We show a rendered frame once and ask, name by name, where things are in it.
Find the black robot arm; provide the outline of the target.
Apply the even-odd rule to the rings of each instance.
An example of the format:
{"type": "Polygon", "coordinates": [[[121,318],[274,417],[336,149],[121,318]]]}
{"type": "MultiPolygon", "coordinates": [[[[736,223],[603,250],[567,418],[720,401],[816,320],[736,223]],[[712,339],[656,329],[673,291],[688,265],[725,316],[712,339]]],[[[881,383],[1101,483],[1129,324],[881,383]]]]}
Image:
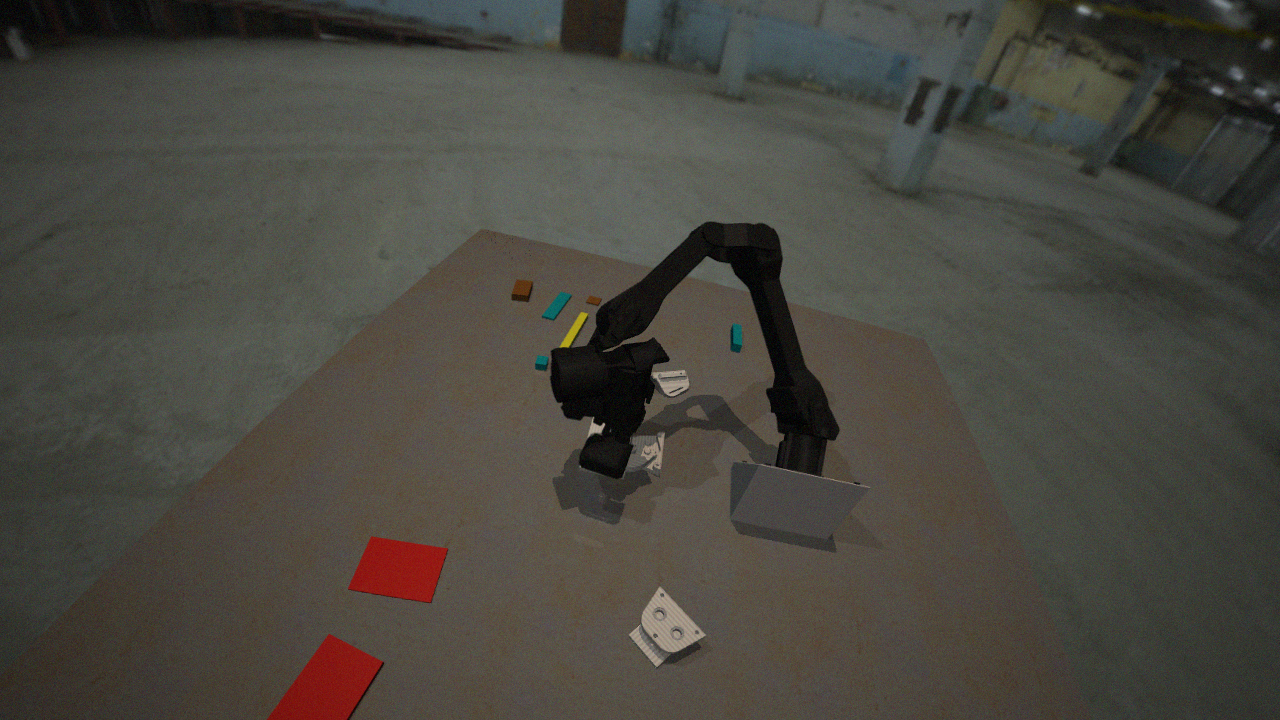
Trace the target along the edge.
{"type": "Polygon", "coordinates": [[[780,237],[765,224],[703,223],[643,281],[603,304],[588,346],[550,351],[556,401],[567,419],[594,416],[593,423],[602,427],[605,387],[621,398],[645,395],[653,365],[668,363],[669,357],[655,338],[621,343],[646,331],[667,293],[707,256],[730,263],[753,295],[774,370],[773,388],[765,395],[777,416],[777,430],[785,434],[776,466],[820,477],[827,439],[835,441],[840,429],[820,380],[804,364],[780,283],[780,237]]]}

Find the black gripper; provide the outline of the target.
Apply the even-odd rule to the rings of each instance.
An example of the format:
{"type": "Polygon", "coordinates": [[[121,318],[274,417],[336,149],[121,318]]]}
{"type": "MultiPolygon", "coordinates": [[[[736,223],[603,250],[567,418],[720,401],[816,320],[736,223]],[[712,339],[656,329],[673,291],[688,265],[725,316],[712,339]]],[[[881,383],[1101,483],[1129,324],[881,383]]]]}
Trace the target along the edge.
{"type": "Polygon", "coordinates": [[[607,387],[602,398],[605,398],[603,423],[605,427],[602,436],[594,433],[588,436],[579,464],[590,471],[596,471],[604,477],[620,479],[625,474],[630,454],[634,445],[630,437],[636,433],[643,424],[646,404],[650,404],[655,386],[649,380],[646,393],[639,398],[621,398],[607,387]]]}

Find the teal flat bar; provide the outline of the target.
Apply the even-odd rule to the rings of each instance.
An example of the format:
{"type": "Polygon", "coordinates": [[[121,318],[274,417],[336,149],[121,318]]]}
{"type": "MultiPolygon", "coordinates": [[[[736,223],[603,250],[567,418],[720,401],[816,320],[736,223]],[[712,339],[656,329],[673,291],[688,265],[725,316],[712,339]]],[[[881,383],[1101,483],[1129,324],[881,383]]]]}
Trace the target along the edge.
{"type": "Polygon", "coordinates": [[[567,301],[570,300],[570,297],[571,297],[571,293],[563,293],[563,292],[561,292],[559,296],[556,299],[556,301],[552,302],[549,307],[547,307],[547,311],[543,313],[541,316],[547,318],[547,319],[550,319],[550,320],[556,320],[556,316],[558,316],[558,314],[564,307],[564,305],[567,304],[567,301]]]}

